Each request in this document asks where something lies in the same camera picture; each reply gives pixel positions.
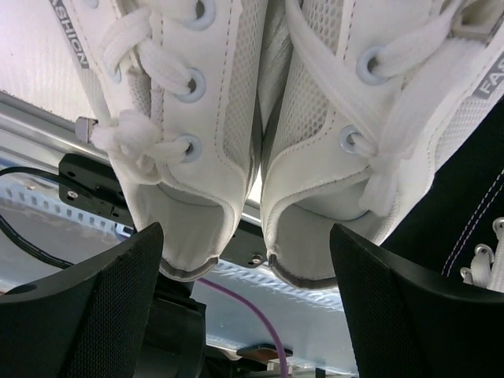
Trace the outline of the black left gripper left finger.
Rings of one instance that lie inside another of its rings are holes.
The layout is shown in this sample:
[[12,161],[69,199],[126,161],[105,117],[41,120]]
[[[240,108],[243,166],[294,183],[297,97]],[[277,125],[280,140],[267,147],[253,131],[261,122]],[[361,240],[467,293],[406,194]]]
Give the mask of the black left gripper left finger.
[[129,240],[1,297],[3,377],[131,377],[158,277],[163,233]]

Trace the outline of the white sneaker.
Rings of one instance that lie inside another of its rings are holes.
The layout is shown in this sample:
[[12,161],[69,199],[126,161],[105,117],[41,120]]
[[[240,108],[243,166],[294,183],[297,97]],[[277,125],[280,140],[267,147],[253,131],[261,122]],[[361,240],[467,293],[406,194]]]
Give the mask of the white sneaker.
[[253,187],[267,6],[51,2],[94,111],[80,137],[106,153],[136,228],[161,225],[174,280],[215,266]]
[[382,243],[503,95],[500,1],[288,1],[293,51],[263,161],[268,264],[335,287],[329,233]]

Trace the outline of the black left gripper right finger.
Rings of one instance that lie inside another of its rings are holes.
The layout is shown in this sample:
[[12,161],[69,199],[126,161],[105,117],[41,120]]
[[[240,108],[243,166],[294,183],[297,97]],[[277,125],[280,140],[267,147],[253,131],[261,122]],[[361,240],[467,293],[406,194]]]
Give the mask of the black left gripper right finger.
[[501,377],[503,295],[336,224],[330,250],[361,377]]

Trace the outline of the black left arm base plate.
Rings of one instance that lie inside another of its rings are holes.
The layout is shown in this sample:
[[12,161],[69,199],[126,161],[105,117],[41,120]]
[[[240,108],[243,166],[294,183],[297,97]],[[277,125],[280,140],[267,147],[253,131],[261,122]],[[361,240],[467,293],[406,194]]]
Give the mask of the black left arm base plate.
[[63,203],[117,223],[133,225],[131,214],[115,173],[108,165],[78,154],[66,154],[58,166]]

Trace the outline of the black canvas sneaker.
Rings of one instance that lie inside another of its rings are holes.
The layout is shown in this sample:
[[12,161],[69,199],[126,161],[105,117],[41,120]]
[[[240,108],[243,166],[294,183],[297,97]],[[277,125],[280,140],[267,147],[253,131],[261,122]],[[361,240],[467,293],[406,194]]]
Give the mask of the black canvas sneaker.
[[436,173],[383,248],[465,284],[503,290],[503,104]]

